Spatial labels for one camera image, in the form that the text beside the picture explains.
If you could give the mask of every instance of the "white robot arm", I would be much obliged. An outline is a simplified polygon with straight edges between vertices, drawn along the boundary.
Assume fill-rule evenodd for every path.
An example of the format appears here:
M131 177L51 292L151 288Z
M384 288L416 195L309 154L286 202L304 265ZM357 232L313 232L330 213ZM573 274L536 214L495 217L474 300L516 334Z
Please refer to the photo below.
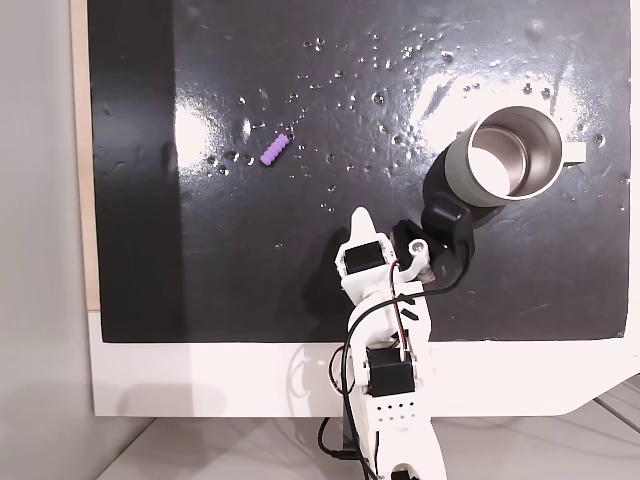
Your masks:
M342 286L355 304L345 342L350 348L342 357L342 391L352 382L348 372L355 379L345 410L369 477L446 480L431 425L431 320L422 281L414 280L433 278L429 249L414 240L409 251L411 266L393 273L391 241L375 231L366 209L353 213L351 238L336 257Z

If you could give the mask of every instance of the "white table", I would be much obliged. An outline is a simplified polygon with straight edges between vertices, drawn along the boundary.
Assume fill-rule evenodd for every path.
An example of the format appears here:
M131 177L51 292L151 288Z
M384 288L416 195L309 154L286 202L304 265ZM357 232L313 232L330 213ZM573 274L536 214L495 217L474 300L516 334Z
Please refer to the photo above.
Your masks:
M638 8L632 9L635 21ZM99 416L341 416L327 380L338 344L107 344L102 341L91 171L86 5L73 2L74 75L87 307ZM632 42L632 57L638 48ZM640 72L637 62L634 76ZM632 88L632 101L638 86ZM638 112L632 137L640 138ZM637 143L632 144L635 178ZM624 338L569 342L434 343L433 415L528 416L572 411L640 372L640 189L631 186L631 251Z

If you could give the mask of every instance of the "stainless steel mug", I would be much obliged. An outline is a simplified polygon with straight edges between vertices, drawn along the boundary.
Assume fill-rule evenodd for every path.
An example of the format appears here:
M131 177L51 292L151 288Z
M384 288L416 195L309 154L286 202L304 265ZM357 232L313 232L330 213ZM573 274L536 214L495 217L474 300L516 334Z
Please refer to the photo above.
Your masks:
M555 122L534 108L510 106L481 118L453 141L445 175L461 200L495 207L544 192L562 165Z

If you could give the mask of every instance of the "purple toy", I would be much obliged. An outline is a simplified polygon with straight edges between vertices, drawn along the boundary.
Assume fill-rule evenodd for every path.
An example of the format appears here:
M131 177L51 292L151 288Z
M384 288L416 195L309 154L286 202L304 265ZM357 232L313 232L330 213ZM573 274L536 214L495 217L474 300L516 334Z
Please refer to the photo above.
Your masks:
M284 150L284 147L289 143L289 138L286 135L280 134L273 143L267 148L267 151L262 154L260 161L267 167L273 163L280 152Z

